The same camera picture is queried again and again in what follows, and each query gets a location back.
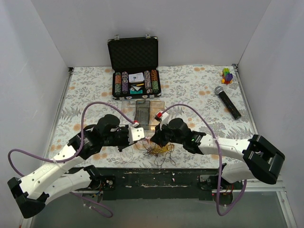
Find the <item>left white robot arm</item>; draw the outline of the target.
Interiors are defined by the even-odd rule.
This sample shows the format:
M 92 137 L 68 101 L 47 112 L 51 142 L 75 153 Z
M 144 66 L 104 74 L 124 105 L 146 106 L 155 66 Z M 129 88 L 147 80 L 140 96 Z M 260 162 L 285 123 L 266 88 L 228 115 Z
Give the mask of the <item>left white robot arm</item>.
M 103 147 L 111 146 L 122 150 L 130 146 L 130 126 L 120 126 L 120 120 L 107 114 L 98 123 L 88 125 L 58 152 L 51 162 L 46 162 L 30 174 L 8 181 L 8 187 L 21 211 L 28 219 L 52 200 L 71 191 L 89 188 L 103 190 L 105 177 L 93 165 L 71 174 L 71 168 L 83 163 Z

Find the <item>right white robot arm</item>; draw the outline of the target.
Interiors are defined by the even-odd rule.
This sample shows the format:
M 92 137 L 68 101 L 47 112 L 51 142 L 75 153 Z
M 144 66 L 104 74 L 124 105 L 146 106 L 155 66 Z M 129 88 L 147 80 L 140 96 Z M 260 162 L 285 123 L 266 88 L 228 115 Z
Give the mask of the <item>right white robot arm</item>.
M 285 161 L 285 155 L 261 135 L 244 140 L 214 139 L 210 134 L 192 131 L 180 118 L 158 124 L 151 141 L 161 147 L 168 143 L 181 144 L 192 154 L 222 154 L 236 159 L 236 163 L 222 166 L 215 176 L 215 184 L 221 189 L 248 179 L 274 185 Z

